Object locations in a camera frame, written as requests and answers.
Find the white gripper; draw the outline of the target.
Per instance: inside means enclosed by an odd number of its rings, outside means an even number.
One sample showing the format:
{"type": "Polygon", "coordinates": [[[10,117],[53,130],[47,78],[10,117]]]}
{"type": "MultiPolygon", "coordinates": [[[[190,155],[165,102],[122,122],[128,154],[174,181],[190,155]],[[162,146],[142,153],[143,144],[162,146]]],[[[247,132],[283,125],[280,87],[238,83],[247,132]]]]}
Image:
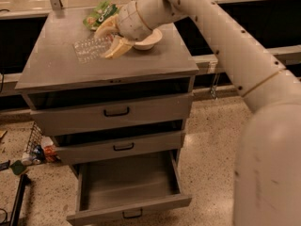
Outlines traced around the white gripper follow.
{"type": "Polygon", "coordinates": [[[119,15],[106,19],[95,31],[94,38],[100,39],[118,33],[124,38],[110,36],[109,47],[100,53],[102,58],[118,58],[135,45],[134,41],[142,41],[152,33],[139,15],[136,2],[130,2],[119,10],[119,15]]]}

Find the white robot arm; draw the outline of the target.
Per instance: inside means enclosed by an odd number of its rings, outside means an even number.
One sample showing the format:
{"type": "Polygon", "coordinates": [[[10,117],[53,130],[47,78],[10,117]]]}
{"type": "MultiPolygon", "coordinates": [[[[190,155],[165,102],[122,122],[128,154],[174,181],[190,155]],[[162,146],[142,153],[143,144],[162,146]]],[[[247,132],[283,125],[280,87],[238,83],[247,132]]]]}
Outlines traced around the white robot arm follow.
{"type": "Polygon", "coordinates": [[[214,0],[137,0],[105,20],[119,57],[162,24],[188,17],[253,116],[237,148],[234,226],[301,226],[301,82],[214,0]]]}

